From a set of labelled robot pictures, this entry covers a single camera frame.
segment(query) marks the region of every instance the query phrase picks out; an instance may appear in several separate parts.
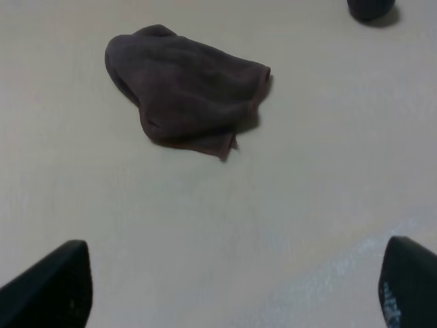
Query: crumpled cloth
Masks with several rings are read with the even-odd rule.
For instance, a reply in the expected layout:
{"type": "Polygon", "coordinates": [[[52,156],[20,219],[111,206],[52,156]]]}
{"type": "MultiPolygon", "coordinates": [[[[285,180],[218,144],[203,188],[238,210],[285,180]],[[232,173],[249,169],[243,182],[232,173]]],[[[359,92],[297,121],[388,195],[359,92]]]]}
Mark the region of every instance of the crumpled cloth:
{"type": "Polygon", "coordinates": [[[116,36],[107,71],[139,108],[155,143],[226,159],[237,126],[257,116],[270,68],[178,36],[162,25],[116,36]]]}

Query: fabric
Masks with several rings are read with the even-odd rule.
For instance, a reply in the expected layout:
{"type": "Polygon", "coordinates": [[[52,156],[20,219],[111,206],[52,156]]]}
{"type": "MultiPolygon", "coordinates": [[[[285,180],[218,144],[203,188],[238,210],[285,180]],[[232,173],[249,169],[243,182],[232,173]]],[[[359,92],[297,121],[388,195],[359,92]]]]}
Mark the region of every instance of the fabric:
{"type": "Polygon", "coordinates": [[[162,25],[112,39],[105,64],[152,141],[221,159],[236,147],[236,127],[256,117],[270,77],[269,67],[162,25]]]}

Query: floor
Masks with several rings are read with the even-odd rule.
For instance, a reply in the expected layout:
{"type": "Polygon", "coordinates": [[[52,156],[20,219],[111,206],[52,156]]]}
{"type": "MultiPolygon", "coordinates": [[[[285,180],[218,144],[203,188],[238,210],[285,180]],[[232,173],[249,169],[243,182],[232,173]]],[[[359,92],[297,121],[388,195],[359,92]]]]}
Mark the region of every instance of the floor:
{"type": "Polygon", "coordinates": [[[0,2],[0,284],[89,243],[89,328],[385,327],[393,234],[437,251],[437,2],[0,2]],[[162,23],[272,68],[226,163],[155,146],[104,67],[162,23]]]}

